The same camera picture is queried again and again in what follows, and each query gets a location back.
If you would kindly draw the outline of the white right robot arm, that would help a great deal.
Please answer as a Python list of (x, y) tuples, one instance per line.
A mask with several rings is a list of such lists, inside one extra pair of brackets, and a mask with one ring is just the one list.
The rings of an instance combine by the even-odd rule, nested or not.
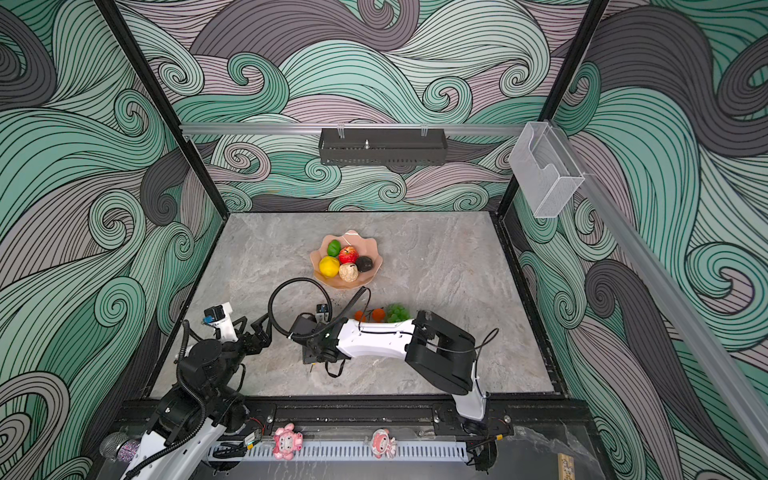
[(433, 387), (451, 395), (459, 416), (473, 422), (485, 419), (486, 394), (477, 378), (481, 347), (470, 333), (431, 311), (396, 323), (340, 318), (321, 324), (302, 315), (287, 338), (302, 346), (309, 363), (358, 357), (401, 360)]

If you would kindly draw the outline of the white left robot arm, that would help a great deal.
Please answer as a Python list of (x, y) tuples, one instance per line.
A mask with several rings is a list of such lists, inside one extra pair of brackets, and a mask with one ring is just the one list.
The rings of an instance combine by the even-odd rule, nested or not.
[(124, 479), (189, 479), (210, 454), (217, 463), (242, 458), (266, 433), (241, 393), (244, 358), (272, 341), (266, 316), (247, 331), (248, 320), (234, 322), (235, 341), (218, 332), (203, 339), (182, 322), (176, 382), (160, 399), (122, 475)]

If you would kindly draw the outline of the yellow lemon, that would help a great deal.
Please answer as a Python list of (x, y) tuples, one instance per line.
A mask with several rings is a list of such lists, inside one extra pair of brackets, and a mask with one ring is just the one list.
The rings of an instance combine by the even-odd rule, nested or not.
[(334, 278), (338, 275), (341, 263), (337, 257), (325, 256), (318, 262), (318, 271), (325, 278)]

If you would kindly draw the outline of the cream fake garlic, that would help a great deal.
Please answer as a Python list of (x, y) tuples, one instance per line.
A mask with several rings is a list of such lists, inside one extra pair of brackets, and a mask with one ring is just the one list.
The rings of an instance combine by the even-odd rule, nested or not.
[(359, 270), (355, 263), (341, 264), (338, 270), (339, 278), (346, 283), (354, 283), (359, 277)]

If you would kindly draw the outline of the green lime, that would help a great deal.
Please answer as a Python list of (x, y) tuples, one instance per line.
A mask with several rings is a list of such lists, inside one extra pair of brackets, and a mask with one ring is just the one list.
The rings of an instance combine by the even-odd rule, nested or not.
[(342, 250), (342, 245), (339, 240), (331, 240), (327, 245), (326, 253), (330, 257), (337, 257)]

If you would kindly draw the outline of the red fake apple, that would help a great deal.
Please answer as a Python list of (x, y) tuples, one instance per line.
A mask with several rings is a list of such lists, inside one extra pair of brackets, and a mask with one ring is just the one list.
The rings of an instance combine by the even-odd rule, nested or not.
[(342, 247), (342, 250), (340, 254), (337, 256), (337, 259), (341, 264), (348, 264), (348, 263), (355, 264), (355, 261), (358, 257), (359, 257), (359, 253), (357, 249), (352, 245), (347, 245)]

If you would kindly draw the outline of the pink scalloped fruit bowl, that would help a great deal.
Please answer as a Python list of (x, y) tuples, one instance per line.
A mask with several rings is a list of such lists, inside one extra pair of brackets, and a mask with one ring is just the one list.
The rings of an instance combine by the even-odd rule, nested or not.
[(369, 284), (383, 264), (377, 241), (354, 230), (340, 236), (325, 236), (309, 258), (315, 279), (339, 290)]

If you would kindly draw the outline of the dark avocado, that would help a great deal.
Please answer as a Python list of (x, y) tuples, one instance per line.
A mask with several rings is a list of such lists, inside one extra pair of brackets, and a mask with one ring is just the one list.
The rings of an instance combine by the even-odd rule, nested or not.
[(355, 265), (360, 273), (364, 273), (371, 271), (375, 266), (375, 262), (369, 256), (359, 256), (355, 261)]

